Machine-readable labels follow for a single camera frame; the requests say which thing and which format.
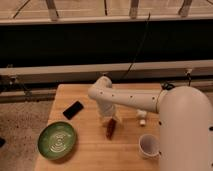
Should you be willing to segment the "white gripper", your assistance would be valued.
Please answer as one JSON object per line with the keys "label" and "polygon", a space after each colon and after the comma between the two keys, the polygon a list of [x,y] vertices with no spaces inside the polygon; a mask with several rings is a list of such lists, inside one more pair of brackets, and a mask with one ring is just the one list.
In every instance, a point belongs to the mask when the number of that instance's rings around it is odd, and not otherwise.
{"label": "white gripper", "polygon": [[107,102],[99,102],[98,110],[99,110],[99,114],[103,117],[101,118],[101,125],[103,127],[106,127],[108,125],[110,120],[109,117],[112,117],[112,116],[116,122],[122,123],[122,119],[119,116],[114,115],[116,113],[116,108],[114,104],[107,103]]}

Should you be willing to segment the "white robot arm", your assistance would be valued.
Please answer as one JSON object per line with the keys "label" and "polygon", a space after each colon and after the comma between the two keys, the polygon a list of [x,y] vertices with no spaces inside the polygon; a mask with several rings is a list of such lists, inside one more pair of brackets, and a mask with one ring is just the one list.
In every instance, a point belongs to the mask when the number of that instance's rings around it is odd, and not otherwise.
{"label": "white robot arm", "polygon": [[200,90],[114,89],[100,77],[88,90],[102,116],[125,105],[159,115],[159,171],[213,171],[213,104]]}

